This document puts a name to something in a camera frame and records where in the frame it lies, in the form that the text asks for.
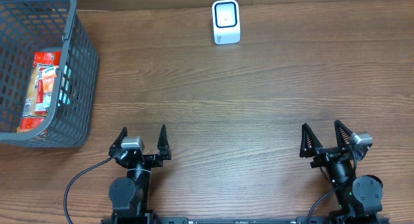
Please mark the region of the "red cracker sleeve package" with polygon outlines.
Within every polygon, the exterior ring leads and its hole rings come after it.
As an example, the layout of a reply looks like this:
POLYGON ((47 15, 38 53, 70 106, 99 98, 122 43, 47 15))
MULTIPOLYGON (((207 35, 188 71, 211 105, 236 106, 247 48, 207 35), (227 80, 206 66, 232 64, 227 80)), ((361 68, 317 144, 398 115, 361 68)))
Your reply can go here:
POLYGON ((17 132, 27 132, 36 129, 46 118, 49 101, 45 101, 42 87, 41 71, 48 66, 57 65, 59 67, 61 51, 55 52, 35 52, 32 64, 32 74, 27 88, 27 95, 21 115, 20 125, 17 132))

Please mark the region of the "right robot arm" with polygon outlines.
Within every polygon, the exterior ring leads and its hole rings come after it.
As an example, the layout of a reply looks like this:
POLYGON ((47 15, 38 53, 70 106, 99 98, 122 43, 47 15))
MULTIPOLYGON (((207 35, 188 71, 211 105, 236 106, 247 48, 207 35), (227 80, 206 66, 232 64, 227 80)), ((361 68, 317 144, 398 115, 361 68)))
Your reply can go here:
POLYGON ((300 157, 311 158, 310 166, 319 168, 332 186, 311 206, 305 221, 311 223, 316 207, 334 194, 339 209, 329 212, 325 223, 388 223, 378 216, 382 211, 382 180, 356 174, 358 162, 373 145, 373 137, 366 131, 351 131, 340 120, 334 122, 334 129, 337 146, 324 148, 307 123, 301 126, 300 157))

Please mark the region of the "teal wet wipes pack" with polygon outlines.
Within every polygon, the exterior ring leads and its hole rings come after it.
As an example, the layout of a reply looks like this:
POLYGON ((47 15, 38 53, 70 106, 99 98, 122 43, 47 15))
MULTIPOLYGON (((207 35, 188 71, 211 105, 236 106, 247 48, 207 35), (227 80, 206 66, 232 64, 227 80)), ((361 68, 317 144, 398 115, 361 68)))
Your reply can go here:
POLYGON ((61 88, 63 90, 59 92, 58 107, 60 107, 62 104, 70 103, 70 98, 68 97, 67 93, 69 93, 70 90, 69 78, 71 77, 71 72, 71 69, 66 65, 63 70, 63 76, 61 79, 61 88))

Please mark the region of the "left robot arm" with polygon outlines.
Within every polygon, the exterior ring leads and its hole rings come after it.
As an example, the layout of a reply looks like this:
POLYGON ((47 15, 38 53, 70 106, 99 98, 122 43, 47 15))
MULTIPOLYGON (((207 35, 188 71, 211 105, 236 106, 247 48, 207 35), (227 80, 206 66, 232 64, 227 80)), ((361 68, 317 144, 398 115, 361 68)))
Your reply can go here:
POLYGON ((109 148, 109 156, 127 170, 126 176, 115 179, 109 187, 113 204, 111 223, 160 223, 155 211, 148 209, 151 169, 160 168, 171 159, 166 127, 162 126, 156 154, 145 154, 141 137, 129 137, 123 128, 109 148))

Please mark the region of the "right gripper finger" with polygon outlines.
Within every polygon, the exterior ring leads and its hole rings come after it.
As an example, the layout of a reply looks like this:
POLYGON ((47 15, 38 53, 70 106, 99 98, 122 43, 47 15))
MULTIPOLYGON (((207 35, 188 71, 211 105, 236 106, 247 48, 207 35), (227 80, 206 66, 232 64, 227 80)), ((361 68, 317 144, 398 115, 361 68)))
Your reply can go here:
POLYGON ((301 133, 300 157, 315 157, 323 149, 323 146, 307 123, 302 125, 301 133))
POLYGON ((334 121, 334 128, 338 147, 344 147, 345 145, 349 144, 349 138, 353 132, 347 128, 346 125, 343 124, 340 120, 334 121))

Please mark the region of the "small orange tissue pack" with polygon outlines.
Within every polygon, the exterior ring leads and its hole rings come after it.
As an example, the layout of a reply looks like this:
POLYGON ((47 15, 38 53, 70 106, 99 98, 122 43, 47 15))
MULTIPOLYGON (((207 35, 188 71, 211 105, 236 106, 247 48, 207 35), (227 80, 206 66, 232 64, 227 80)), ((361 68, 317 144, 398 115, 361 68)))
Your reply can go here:
POLYGON ((57 68, 58 68, 57 65, 53 65, 53 66, 45 67, 41 71, 42 87, 43 87, 43 92, 45 94, 46 93, 51 93, 53 91, 54 79, 57 77, 57 74, 56 74, 56 69, 57 68))

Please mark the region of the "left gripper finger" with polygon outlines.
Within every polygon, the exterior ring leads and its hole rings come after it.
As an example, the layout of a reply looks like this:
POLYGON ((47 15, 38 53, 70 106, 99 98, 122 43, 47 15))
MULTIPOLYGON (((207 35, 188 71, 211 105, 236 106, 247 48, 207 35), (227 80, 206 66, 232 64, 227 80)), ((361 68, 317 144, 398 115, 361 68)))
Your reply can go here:
POLYGON ((127 128, 123 127, 120 134, 119 134, 119 136, 116 138, 116 140, 112 143, 112 145, 109 148, 109 156, 113 156, 115 154, 116 150, 118 148, 121 148, 122 141, 123 141, 124 137, 126 137, 126 136, 127 136, 127 128))
POLYGON ((168 142, 166 125, 163 124, 158 138, 157 149, 163 160, 171 160, 171 149, 168 142))

